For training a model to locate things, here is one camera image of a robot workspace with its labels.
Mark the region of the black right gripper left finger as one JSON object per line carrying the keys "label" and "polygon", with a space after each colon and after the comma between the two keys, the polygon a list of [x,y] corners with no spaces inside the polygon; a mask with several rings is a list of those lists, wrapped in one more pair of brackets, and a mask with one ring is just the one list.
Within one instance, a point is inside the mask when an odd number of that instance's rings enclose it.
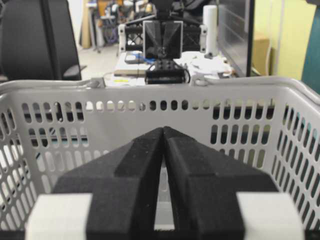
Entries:
{"label": "black right gripper left finger", "polygon": [[133,240],[154,230],[163,129],[60,176],[38,197],[27,240]]}

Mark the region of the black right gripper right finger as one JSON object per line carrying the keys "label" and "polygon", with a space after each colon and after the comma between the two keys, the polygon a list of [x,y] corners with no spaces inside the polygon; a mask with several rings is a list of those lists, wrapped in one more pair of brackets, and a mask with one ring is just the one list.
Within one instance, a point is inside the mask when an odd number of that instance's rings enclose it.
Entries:
{"label": "black right gripper right finger", "polygon": [[164,127],[172,198],[199,240],[304,240],[289,194],[271,176]]}

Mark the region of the grey and black left gripper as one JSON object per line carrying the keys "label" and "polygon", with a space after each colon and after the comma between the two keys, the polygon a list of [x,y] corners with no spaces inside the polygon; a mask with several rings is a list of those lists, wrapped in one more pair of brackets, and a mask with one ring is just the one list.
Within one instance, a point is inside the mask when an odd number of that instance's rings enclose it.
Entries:
{"label": "grey and black left gripper", "polygon": [[146,20],[143,22],[143,57],[154,60],[145,72],[147,85],[189,83],[189,71],[175,59],[182,56],[182,21]]}

